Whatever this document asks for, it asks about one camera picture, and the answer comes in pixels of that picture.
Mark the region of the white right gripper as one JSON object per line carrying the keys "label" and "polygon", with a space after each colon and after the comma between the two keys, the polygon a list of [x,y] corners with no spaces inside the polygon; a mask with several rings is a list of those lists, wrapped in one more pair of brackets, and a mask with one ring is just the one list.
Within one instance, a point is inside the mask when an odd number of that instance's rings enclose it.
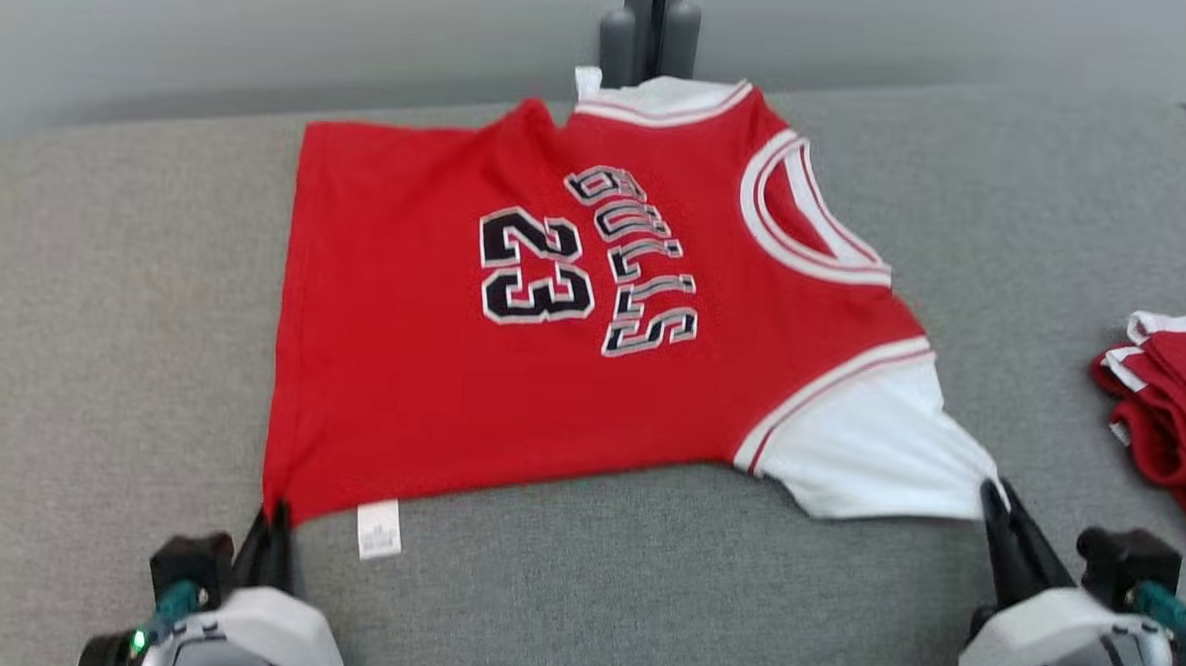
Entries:
{"label": "white right gripper", "polygon": [[1047,590],[1075,578],[1009,482],[986,479],[982,504],[995,606],[1007,609],[959,651],[959,666],[1111,666],[1101,639],[1130,634],[1131,617],[1088,593]]}

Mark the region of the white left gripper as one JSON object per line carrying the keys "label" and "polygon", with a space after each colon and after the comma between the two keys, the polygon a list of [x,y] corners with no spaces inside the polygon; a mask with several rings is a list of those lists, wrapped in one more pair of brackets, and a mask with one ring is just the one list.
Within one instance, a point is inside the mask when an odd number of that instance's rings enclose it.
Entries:
{"label": "white left gripper", "polygon": [[[287,594],[295,590],[291,521],[288,504],[275,505],[270,523],[260,510],[234,558],[237,591],[170,626],[145,649],[144,666],[344,666],[327,617]],[[268,557],[270,587],[257,587]]]}

